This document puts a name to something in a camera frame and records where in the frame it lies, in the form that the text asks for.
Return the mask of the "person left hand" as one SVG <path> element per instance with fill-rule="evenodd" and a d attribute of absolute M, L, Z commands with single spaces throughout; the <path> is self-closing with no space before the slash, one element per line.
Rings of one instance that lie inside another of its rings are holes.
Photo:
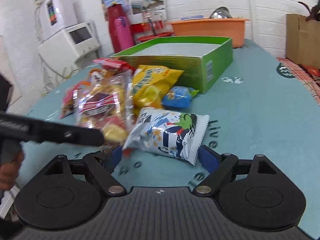
<path fill-rule="evenodd" d="M 21 150 L 15 159 L 1 166 L 0 172 L 0 189 L 7 191 L 15 185 L 15 180 L 18 177 L 20 167 L 24 161 L 24 153 Z"/>

